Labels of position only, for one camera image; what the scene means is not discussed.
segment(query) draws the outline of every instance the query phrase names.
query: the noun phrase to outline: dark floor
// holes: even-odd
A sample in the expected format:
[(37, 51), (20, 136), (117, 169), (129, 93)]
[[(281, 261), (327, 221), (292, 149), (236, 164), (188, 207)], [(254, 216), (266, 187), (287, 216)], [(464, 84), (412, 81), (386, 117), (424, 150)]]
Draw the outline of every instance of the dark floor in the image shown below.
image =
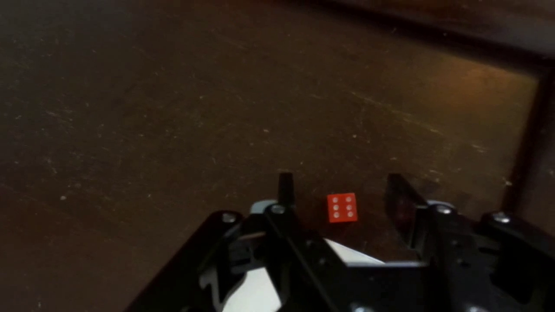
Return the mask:
[[(491, 5), (503, 36), (481, 48), (306, 1), (0, 1), (2, 310), (122, 310), (212, 211), (273, 197), (283, 168), (311, 227), (386, 258), (401, 254), (391, 171), (469, 216), (498, 209), (555, 39), (519, 41)], [(535, 154), (543, 188), (524, 201), (550, 195), (554, 152)], [(358, 192), (359, 223), (325, 223), (337, 190)]]

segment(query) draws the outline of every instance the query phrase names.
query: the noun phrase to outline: black machine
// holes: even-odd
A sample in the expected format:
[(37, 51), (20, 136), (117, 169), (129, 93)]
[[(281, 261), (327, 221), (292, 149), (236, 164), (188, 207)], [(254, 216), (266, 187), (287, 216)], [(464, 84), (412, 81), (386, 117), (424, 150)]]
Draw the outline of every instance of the black machine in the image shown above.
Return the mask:
[(268, 268), (285, 312), (555, 310), (554, 239), (514, 214), (472, 221), (391, 175), (387, 214), (420, 261), (347, 266), (295, 209), (294, 176), (281, 173), (278, 202), (264, 213), (210, 214), (129, 310), (222, 310), (259, 266)]

